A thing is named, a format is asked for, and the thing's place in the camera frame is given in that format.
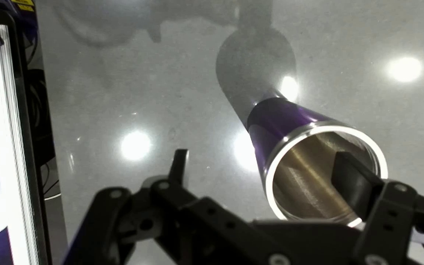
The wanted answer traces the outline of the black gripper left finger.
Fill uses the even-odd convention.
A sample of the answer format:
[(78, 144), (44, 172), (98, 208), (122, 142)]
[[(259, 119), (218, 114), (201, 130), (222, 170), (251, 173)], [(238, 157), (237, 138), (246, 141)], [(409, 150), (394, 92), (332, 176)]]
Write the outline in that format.
[(170, 167), (169, 167), (168, 179), (173, 185), (181, 185), (187, 175), (187, 169), (188, 169), (188, 150), (176, 148), (173, 153)]

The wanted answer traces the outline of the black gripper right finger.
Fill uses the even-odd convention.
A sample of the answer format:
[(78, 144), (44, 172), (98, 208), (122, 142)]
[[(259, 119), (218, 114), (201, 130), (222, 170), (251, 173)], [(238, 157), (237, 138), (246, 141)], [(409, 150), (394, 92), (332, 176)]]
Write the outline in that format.
[(334, 158), (331, 183), (349, 207), (359, 217), (366, 219), (384, 181), (352, 153), (338, 151)]

